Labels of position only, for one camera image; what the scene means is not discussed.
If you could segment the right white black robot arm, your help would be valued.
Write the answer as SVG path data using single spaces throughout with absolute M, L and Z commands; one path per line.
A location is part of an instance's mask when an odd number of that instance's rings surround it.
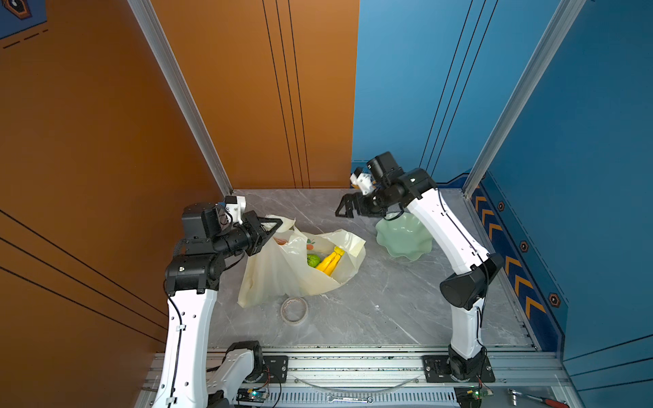
M 503 268 L 503 257 L 474 239 L 421 168 L 409 173 L 400 168 L 365 173 L 357 168 L 350 182 L 359 190 L 343 196 L 338 217 L 381 218 L 398 205 L 424 225 L 447 256 L 453 274 L 440 283 L 440 292 L 452 307 L 449 372 L 459 382 L 481 379 L 487 366 L 487 348 L 481 341 L 486 296 Z

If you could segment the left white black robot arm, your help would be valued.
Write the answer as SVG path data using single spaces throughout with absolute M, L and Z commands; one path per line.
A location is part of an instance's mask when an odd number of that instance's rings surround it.
M 197 203 L 182 214 L 184 237 L 166 268 L 168 336 L 156 407 L 229 407 L 248 377 L 265 370 L 259 342 L 234 343 L 207 376 L 210 321 L 221 275 L 231 257 L 253 256 L 282 221 L 245 212 L 235 220 L 219 204 Z

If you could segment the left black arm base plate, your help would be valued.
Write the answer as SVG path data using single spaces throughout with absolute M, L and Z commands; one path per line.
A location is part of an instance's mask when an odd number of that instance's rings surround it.
M 286 355 L 265 355 L 254 363 L 253 372 L 246 377 L 247 384 L 285 384 L 288 374 Z

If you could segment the yellow banana bunch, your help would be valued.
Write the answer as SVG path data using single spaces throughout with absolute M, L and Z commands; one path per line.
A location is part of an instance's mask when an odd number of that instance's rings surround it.
M 319 271 L 323 272 L 325 275 L 331 276 L 344 255 L 345 255 L 345 250 L 343 250 L 339 246 L 336 246 L 333 249 L 333 252 L 330 255 L 328 255 L 326 258 L 324 258 L 321 261 L 321 263 L 319 263 L 319 265 L 316 266 L 316 268 Z

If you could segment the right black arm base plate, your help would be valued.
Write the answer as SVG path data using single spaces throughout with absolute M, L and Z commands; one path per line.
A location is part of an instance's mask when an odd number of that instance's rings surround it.
M 429 384 L 438 383 L 477 383 L 493 384 L 496 382 L 495 373 L 487 356 L 481 365 L 467 378 L 462 378 L 453 373 L 449 358 L 445 355 L 425 355 L 422 357 L 423 374 Z

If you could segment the cream plastic bag orange print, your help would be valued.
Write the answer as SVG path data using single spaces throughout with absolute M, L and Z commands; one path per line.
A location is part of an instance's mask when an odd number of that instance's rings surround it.
M 282 225 L 273 238 L 247 261 L 237 300 L 243 309 L 281 296 L 302 298 L 331 292 L 352 279 L 365 259 L 366 241 L 351 232 L 338 229 L 315 235 L 300 231 L 293 219 L 279 219 Z M 336 250 L 342 257 L 332 270 L 309 264 L 311 256 L 323 261 Z

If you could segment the green bumpy fruit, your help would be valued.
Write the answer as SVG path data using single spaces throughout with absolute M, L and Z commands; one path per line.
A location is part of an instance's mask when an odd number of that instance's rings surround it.
M 320 265 L 321 261 L 322 261 L 321 257 L 316 254 L 307 255 L 307 265 L 309 265 L 312 268 L 317 268 Z

